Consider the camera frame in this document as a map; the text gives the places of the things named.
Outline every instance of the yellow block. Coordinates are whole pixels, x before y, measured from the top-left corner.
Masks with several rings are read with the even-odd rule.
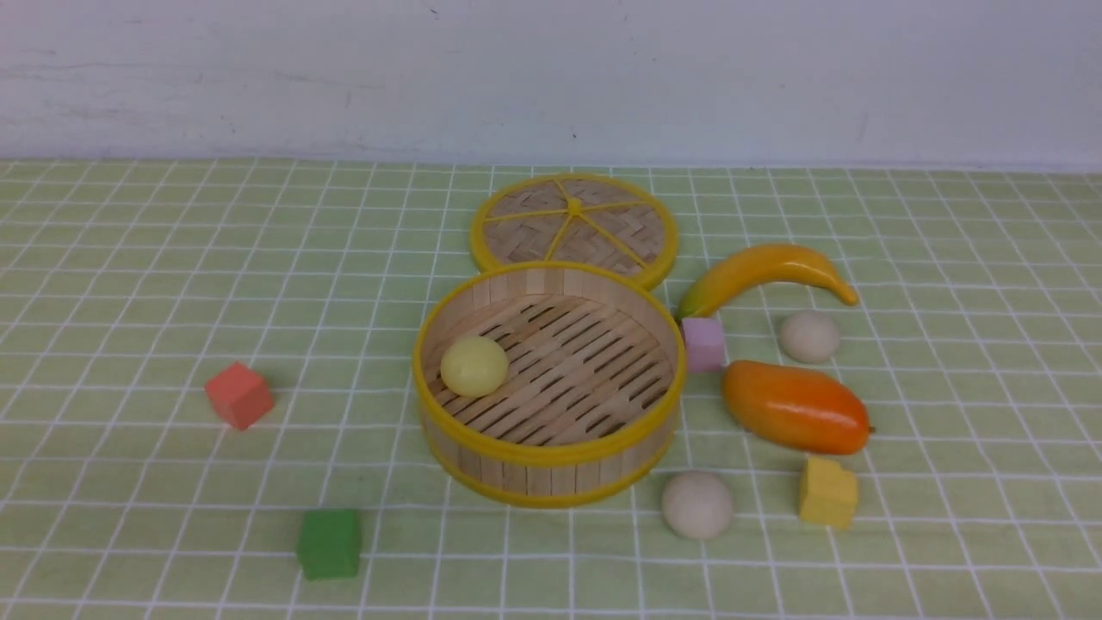
[[[808,457],[800,478],[800,519],[846,530],[856,510],[857,477],[835,461]]]

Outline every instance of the banana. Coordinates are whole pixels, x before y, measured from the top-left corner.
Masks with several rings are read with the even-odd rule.
[[[857,303],[857,292],[820,251],[800,244],[767,243],[737,251],[709,269],[681,297],[677,319],[712,316],[743,291],[767,282],[822,287],[846,305]]]

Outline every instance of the red cube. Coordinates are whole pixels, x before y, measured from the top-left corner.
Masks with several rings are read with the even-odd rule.
[[[205,391],[218,417],[237,431],[249,428],[276,406],[264,378],[240,362],[215,376]]]

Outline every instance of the yellow ball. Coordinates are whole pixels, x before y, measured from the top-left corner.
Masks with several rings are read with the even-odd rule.
[[[440,379],[449,390],[478,399],[493,393],[509,376],[509,357],[501,346],[480,336],[455,341],[440,361]]]

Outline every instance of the white wall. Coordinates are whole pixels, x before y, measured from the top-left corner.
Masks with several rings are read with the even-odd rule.
[[[0,0],[0,156],[1102,167],[1100,0]]]

